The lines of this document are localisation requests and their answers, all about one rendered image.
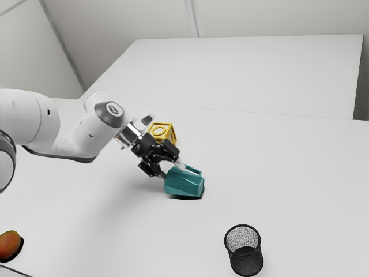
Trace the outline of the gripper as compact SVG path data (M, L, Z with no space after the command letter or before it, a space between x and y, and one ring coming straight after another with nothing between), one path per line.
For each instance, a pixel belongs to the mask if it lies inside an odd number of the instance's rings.
M142 159L138 166L151 178L166 179L166 173L158 165L162 161L173 163L179 170L186 169L186 165L179 157L180 150L168 139L158 143L151 134L145 134L133 145L131 151Z

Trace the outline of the teal faceted mug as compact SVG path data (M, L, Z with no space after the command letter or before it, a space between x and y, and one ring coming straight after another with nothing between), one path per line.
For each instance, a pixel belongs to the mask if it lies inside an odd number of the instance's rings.
M186 165L182 171L173 166L168 170L164 181L164 191L166 194L174 196L185 196L201 198L205 188L205 179L202 172Z

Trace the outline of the black mesh pen holder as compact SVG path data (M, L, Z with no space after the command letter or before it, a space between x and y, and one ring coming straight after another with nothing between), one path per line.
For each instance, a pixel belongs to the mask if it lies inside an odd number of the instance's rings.
M247 224L231 227L224 236L232 270L241 277L253 277L264 264L261 236L257 229Z

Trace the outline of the red orange fruit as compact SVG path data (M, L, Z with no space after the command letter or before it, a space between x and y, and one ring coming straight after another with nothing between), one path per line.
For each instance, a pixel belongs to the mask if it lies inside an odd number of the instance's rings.
M0 260L13 257L21 246L21 237L18 232L9 230L0 235Z

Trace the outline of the yellow frame cube block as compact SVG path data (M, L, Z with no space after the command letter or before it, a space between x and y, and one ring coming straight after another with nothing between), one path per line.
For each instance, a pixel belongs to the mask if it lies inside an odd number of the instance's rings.
M147 132L151 134L158 143L168 139L173 145L176 145L177 136L174 126L170 122L153 122Z

